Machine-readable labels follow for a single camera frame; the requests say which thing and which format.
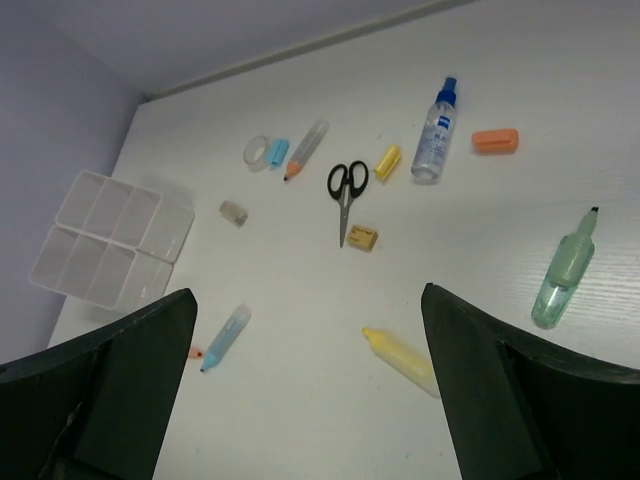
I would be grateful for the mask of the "black handled scissors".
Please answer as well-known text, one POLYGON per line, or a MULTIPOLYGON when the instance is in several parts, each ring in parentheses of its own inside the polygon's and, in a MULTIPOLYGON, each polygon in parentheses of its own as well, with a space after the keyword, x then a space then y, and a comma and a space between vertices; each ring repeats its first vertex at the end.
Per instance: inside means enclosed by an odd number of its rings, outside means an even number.
POLYGON ((369 169, 362 160, 355 160, 349 165, 336 164, 327 177, 327 191, 330 197, 339 204, 339 246, 343 247, 349 212, 353 201, 365 191, 369 182, 369 169))

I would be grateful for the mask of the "yellow highlighter pen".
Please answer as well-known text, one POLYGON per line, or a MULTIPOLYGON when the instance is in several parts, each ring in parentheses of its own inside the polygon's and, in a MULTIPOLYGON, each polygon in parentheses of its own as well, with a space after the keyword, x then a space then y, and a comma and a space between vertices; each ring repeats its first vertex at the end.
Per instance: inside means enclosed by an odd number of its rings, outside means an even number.
POLYGON ((440 391, 432 361, 386 329, 362 328, 373 353, 432 397, 440 391))

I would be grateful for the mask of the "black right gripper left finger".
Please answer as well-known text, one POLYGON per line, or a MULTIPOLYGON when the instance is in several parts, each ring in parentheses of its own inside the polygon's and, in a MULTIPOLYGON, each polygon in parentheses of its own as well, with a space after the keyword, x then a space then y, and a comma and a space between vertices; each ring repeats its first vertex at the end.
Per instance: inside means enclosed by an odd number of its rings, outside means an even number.
POLYGON ((2 478, 152 478, 197 311, 181 289, 2 365, 2 478))

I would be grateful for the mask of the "blue cap spray bottle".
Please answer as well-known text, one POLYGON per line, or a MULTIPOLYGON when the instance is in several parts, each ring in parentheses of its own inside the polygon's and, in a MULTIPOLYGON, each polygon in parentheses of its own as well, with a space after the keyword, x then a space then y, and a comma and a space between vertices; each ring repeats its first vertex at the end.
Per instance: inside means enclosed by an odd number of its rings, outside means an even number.
POLYGON ((428 110, 411 165, 417 183, 435 184, 442 176, 456 121, 457 83, 455 77, 446 77, 428 110))

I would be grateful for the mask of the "grey eraser block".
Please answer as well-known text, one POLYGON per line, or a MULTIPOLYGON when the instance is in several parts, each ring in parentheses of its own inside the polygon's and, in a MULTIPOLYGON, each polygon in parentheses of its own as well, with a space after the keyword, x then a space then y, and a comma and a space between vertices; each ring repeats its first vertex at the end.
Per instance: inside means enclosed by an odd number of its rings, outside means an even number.
POLYGON ((238 228, 242 227, 248 219, 248 212, 233 201, 225 200, 219 206, 219 213, 227 221, 238 228))

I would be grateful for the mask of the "clear tape roll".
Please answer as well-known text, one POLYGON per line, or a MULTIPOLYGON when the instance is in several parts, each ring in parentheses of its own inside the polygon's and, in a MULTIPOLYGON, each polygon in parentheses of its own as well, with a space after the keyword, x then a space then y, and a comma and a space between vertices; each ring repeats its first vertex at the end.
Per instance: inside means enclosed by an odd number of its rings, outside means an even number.
POLYGON ((255 136, 245 146, 243 161, 247 168, 257 173, 267 168, 266 156, 271 148, 272 140, 267 136, 255 136))

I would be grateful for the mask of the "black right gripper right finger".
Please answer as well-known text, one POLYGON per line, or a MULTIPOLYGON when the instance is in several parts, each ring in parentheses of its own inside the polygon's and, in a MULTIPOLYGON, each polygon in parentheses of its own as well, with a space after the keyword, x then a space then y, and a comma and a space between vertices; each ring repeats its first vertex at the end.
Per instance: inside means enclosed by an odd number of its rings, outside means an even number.
POLYGON ((638 370, 548 342, 433 283, 421 312, 463 478, 638 478, 638 370))

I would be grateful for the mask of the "tan eraser block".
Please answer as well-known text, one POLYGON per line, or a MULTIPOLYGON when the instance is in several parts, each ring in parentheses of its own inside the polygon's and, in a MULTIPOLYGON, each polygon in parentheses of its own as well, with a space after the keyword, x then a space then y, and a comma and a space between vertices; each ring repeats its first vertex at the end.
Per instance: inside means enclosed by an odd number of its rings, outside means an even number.
POLYGON ((353 225, 346 235, 346 242, 351 247, 371 252, 378 240, 378 232, 374 229, 353 225))

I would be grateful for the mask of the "yellow highlighter cap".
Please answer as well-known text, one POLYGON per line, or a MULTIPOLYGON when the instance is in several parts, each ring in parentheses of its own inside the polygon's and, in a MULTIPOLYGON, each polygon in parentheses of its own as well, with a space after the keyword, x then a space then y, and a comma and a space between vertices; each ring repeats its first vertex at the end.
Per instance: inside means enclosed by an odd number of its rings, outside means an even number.
POLYGON ((402 150, 398 145, 390 145, 384 152, 374 168, 374 174, 378 181, 384 183, 394 172, 402 159, 402 150))

